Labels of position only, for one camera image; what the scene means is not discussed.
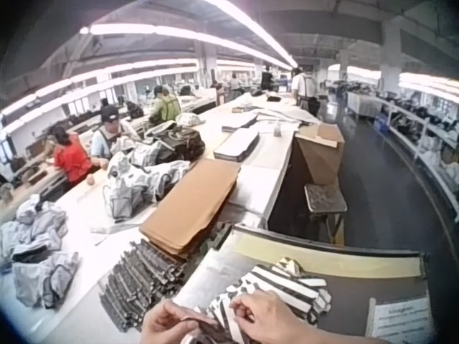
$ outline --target black and white striped fabric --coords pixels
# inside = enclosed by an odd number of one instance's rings
[[[234,297],[244,293],[252,294],[255,290],[273,291],[297,317],[317,326],[319,316],[331,309],[331,295],[326,287],[324,279],[308,276],[295,260],[282,258],[270,267],[254,266],[238,283],[230,285],[217,296],[206,310],[198,307],[195,310],[214,318],[219,323],[219,333],[224,333],[233,343],[248,344],[250,339],[239,329],[233,309],[230,308]],[[207,337],[211,340],[209,343],[231,343],[217,341],[211,338],[212,334]]]

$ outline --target ceiling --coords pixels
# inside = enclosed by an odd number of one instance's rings
[[[2,98],[14,100],[62,78],[108,65],[193,57],[189,39],[159,35],[81,35],[94,23],[142,23],[206,32],[282,57],[217,7],[203,0],[59,0],[34,9],[9,41],[2,60]],[[440,0],[232,0],[259,22],[299,64],[337,63],[379,69],[382,21],[402,28],[404,71],[459,77],[457,12]],[[252,60],[222,47],[221,57]]]

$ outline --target floor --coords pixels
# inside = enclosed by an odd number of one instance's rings
[[[457,317],[456,311],[449,312],[459,291],[458,231],[442,206],[433,205],[437,191],[429,188],[403,149],[367,120],[346,114],[344,106],[328,105],[321,111],[326,122],[338,124],[346,140],[339,173],[349,208],[346,246],[426,253],[434,318],[444,324],[451,315]]]

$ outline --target green vest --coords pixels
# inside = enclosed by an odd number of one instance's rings
[[[165,95],[158,99],[161,102],[161,116],[163,120],[175,120],[180,115],[180,103],[175,95]]]

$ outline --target stool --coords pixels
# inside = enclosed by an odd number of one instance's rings
[[[336,243],[336,235],[347,212],[347,204],[339,188],[306,184],[304,187],[309,209],[309,220],[317,224],[319,236],[322,228],[331,244]]]

